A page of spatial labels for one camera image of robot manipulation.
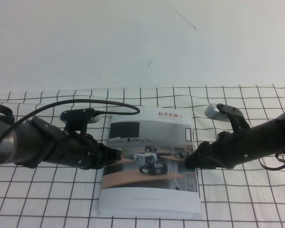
grid mat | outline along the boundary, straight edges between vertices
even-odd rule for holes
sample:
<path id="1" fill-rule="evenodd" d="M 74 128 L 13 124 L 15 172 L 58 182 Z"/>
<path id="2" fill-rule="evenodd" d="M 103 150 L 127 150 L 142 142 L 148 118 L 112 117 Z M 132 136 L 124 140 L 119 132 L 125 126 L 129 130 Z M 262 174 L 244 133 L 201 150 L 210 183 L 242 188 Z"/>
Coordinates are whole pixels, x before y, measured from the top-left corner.
<path id="1" fill-rule="evenodd" d="M 19 118 L 43 105 L 72 98 L 193 111 L 196 146 L 202 141 L 215 141 L 221 131 L 231 131 L 229 123 L 205 117 L 210 103 L 239 108 L 251 126 L 285 112 L 285 87 L 274 85 L 10 92 L 0 93 L 0 104 L 11 108 Z M 37 116 L 63 129 L 61 112 L 87 106 L 57 106 Z M 92 107 L 112 108 L 105 104 Z M 90 124 L 88 133 L 105 143 L 110 118 L 102 116 L 98 123 Z M 280 165 L 274 156 L 264 158 L 264 162 L 270 167 Z M 266 171 L 258 161 L 233 170 L 198 170 L 201 220 L 99 217 L 95 210 L 101 180 L 102 170 L 49 163 L 41 163 L 36 169 L 0 165 L 0 228 L 285 228 L 285 169 Z"/>

black cable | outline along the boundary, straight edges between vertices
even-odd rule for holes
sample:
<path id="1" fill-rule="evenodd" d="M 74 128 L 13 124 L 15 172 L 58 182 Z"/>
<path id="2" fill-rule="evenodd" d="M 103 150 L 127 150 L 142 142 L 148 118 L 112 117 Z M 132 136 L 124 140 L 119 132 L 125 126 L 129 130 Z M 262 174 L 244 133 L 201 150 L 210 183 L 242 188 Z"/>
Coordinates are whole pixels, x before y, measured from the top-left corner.
<path id="1" fill-rule="evenodd" d="M 44 107 L 41 107 L 39 109 L 36 109 L 35 111 L 27 114 L 26 116 L 19 119 L 17 122 L 15 122 L 11 127 L 9 127 L 1 136 L 0 136 L 0 142 L 8 136 L 16 127 L 18 127 L 21 123 L 29 119 L 30 117 L 47 110 L 49 108 L 53 108 L 58 105 L 65 105 L 65 104 L 71 104 L 71 103 L 98 103 L 98 104 L 107 104 L 107 105 L 118 105 L 121 107 L 127 107 L 136 110 L 136 112 L 132 113 L 123 113 L 123 112 L 105 112 L 105 111 L 98 111 L 97 114 L 116 114 L 116 115 L 135 115 L 140 113 L 140 109 L 138 107 L 135 107 L 130 104 L 115 102 L 115 101 L 104 101 L 104 100 L 93 100 L 93 99 L 72 99 L 72 100 L 65 100 L 65 101 L 58 101 L 51 103 L 49 105 L 46 105 Z"/>

wooden table in photo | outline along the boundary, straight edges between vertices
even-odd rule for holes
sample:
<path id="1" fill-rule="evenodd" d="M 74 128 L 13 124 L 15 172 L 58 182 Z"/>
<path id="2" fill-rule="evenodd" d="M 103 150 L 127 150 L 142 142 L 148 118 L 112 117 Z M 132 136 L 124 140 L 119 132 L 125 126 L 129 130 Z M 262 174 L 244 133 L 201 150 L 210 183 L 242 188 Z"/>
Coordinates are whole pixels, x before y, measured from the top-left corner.
<path id="1" fill-rule="evenodd" d="M 171 153 L 171 154 L 174 154 L 176 152 L 174 151 L 163 151 L 163 150 L 157 150 L 157 151 L 143 151 L 143 150 L 140 150 L 140 151 L 135 151 L 136 153 Z"/>
<path id="2" fill-rule="evenodd" d="M 119 165 L 119 164 L 133 163 L 133 162 L 134 162 L 134 160 L 127 159 L 127 158 L 121 158 L 120 161 L 116 161 L 110 165 L 106 165 L 105 167 L 110 167 L 110 166 Z"/>
<path id="3" fill-rule="evenodd" d="M 167 168 L 169 171 L 178 173 L 178 163 L 179 162 L 184 162 L 185 159 L 183 158 L 177 158 L 174 155 L 170 155 L 170 156 L 161 156 L 161 158 L 164 158 L 167 161 Z M 176 178 L 174 178 L 175 181 L 175 185 L 179 188 L 179 184 L 176 180 Z"/>
<path id="4" fill-rule="evenodd" d="M 130 183 L 174 178 L 184 178 L 184 176 L 179 173 L 174 173 L 172 171 L 168 171 L 166 174 L 163 175 L 150 176 L 146 173 L 139 172 L 139 170 L 126 170 L 105 175 L 103 178 L 102 189 L 113 188 Z"/>
<path id="5" fill-rule="evenodd" d="M 172 172 L 176 172 L 178 173 L 178 165 L 179 165 L 179 162 L 184 162 L 185 159 L 183 158 L 177 158 L 175 156 L 161 156 L 161 158 L 164 158 L 166 161 L 167 161 L 167 168 L 169 171 L 172 171 Z M 186 171 L 186 172 L 182 172 L 183 175 L 185 175 L 185 189 L 187 191 L 187 189 L 193 189 L 194 191 L 197 191 L 197 185 L 196 185 L 196 173 L 193 172 L 193 171 Z M 193 182 L 193 188 L 191 187 L 188 187 L 188 177 L 191 177 L 194 179 L 194 182 Z M 176 186 L 178 187 L 178 182 L 177 182 L 177 179 L 174 179 L 175 181 L 175 184 Z"/>

scratch on wall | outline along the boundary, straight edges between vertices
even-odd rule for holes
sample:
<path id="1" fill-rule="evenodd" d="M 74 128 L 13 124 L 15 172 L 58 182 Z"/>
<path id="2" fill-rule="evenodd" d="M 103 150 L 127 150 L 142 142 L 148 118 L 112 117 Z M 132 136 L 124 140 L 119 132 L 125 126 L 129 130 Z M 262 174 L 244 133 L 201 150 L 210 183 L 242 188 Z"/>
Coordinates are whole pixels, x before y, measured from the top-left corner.
<path id="1" fill-rule="evenodd" d="M 175 8 L 173 8 L 170 4 L 168 4 L 166 1 L 164 1 L 165 3 L 166 3 L 166 5 L 168 5 L 175 13 L 177 13 L 178 15 L 180 15 L 189 25 L 191 25 L 193 28 L 194 28 L 194 30 L 196 30 L 196 27 L 195 26 L 193 26 L 191 23 L 190 23 L 190 21 L 188 21 L 183 15 L 181 15 L 178 11 L 176 11 L 176 9 Z"/>

booklet cover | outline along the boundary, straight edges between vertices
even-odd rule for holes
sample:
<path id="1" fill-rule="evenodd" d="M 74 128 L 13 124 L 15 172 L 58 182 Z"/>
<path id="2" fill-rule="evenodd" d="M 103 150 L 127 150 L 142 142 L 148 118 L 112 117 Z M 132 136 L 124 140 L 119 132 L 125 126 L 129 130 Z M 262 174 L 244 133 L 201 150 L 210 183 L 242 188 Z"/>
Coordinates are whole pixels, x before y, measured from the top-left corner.
<path id="1" fill-rule="evenodd" d="M 99 213 L 201 219 L 196 171 L 184 167 L 194 150 L 192 112 L 140 110 L 112 116 L 108 146 L 122 150 L 122 159 L 104 168 Z"/>

